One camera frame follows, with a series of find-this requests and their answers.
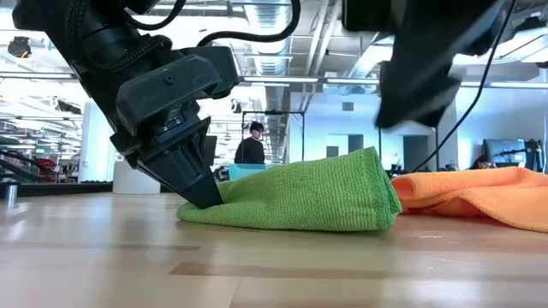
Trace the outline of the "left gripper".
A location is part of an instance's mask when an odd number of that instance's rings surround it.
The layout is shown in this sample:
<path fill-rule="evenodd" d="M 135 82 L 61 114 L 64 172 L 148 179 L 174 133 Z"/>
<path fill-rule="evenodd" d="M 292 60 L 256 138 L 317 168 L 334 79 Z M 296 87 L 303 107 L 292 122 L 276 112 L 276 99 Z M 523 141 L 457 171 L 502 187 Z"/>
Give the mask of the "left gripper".
<path fill-rule="evenodd" d="M 139 167 L 199 209 L 223 203 L 211 171 L 198 101 L 223 97 L 223 56 L 176 54 L 154 68 L 134 65 L 112 95 L 111 137 L 130 166 Z"/>

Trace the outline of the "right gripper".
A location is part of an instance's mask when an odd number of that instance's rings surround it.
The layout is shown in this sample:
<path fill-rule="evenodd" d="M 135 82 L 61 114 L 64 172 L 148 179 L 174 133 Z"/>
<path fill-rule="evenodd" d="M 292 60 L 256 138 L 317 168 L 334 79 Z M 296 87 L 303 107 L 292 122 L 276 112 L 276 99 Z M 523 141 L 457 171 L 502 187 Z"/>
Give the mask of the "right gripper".
<path fill-rule="evenodd" d="M 345 30 L 394 36 L 390 60 L 380 63 L 375 126 L 392 129 L 414 121 L 436 127 L 462 83 L 449 74 L 454 57 L 485 54 L 504 17 L 505 0 L 342 0 Z M 386 85 L 425 80 L 408 94 Z"/>

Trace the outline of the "orange microfibre towel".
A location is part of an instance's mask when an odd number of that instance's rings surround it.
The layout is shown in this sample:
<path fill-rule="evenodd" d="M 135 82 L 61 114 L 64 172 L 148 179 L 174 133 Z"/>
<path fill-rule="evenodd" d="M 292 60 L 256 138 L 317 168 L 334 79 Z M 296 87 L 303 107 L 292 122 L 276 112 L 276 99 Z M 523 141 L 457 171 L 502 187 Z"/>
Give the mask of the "orange microfibre towel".
<path fill-rule="evenodd" d="M 413 173 L 391 180 L 405 214 L 491 218 L 548 234 L 548 175 L 520 167 Z"/>

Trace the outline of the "white building column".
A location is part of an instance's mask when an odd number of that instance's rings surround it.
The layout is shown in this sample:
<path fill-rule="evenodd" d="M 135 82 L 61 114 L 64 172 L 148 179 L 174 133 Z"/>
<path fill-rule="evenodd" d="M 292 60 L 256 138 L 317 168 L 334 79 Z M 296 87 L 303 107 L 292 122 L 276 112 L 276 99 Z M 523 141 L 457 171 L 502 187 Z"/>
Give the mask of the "white building column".
<path fill-rule="evenodd" d="M 78 182 L 113 180 L 116 151 L 110 142 L 111 135 L 110 124 L 100 108 L 93 101 L 86 101 Z"/>

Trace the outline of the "red equipment rack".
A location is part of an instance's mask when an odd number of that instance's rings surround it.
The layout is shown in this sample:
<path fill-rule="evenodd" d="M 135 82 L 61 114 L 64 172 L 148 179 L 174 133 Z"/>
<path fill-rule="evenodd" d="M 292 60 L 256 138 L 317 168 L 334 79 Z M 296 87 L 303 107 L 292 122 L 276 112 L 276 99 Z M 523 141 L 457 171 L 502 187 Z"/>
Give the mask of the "red equipment rack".
<path fill-rule="evenodd" d="M 57 164 L 49 158 L 35 157 L 35 161 L 39 164 L 39 176 L 46 178 L 47 182 L 55 182 Z"/>

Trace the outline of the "green microfibre towel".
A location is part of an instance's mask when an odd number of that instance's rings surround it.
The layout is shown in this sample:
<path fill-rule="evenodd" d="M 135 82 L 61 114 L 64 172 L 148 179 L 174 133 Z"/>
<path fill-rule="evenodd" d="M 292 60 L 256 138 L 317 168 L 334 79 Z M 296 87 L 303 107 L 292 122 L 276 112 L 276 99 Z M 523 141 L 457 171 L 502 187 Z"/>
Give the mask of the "green microfibre towel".
<path fill-rule="evenodd" d="M 279 165 L 218 183 L 223 204 L 181 205 L 176 216 L 238 228 L 329 232 L 391 228 L 402 206 L 372 147 Z"/>

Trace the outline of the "silver metal post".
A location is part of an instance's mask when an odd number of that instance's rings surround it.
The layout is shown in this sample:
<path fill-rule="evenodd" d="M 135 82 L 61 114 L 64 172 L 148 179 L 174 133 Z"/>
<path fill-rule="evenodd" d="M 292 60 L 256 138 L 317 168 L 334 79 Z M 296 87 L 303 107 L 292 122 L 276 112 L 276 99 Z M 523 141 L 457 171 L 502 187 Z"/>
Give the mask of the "silver metal post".
<path fill-rule="evenodd" d="M 5 182 L 5 198 L 8 204 L 15 204 L 17 200 L 19 182 Z"/>

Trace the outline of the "teal translucent plastic bin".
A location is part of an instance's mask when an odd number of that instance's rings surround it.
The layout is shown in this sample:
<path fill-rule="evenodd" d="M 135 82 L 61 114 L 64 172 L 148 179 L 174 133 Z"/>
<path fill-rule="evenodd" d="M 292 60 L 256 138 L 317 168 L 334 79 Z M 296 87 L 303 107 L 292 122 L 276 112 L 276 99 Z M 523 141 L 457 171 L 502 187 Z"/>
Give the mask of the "teal translucent plastic bin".
<path fill-rule="evenodd" d="M 273 164 L 231 164 L 229 166 L 229 179 L 235 181 L 271 167 L 273 167 Z"/>

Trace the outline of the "black monitor on stand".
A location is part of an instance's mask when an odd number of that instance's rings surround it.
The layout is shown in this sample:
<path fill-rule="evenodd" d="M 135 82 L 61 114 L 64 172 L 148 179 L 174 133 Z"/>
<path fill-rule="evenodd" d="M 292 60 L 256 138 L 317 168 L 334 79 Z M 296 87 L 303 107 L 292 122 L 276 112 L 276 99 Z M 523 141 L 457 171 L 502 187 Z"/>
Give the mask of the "black monitor on stand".
<path fill-rule="evenodd" d="M 206 135 L 204 147 L 205 147 L 205 151 L 204 151 L 205 161 L 207 162 L 209 166 L 213 166 L 215 156 L 216 156 L 217 136 Z"/>

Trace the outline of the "silver ventilation duct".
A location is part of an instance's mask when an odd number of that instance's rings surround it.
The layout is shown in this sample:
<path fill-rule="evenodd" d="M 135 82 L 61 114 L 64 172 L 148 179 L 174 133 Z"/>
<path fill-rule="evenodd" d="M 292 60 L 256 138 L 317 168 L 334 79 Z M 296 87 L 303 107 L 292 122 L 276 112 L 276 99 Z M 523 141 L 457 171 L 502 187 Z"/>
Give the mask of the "silver ventilation duct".
<path fill-rule="evenodd" d="M 292 19 L 290 0 L 251 0 L 244 9 L 252 33 L 276 34 L 284 30 Z M 254 65 L 259 76 L 284 76 L 289 68 L 289 43 L 286 38 L 274 43 L 252 43 L 256 54 Z M 284 89 L 265 87 L 265 109 L 283 109 Z"/>

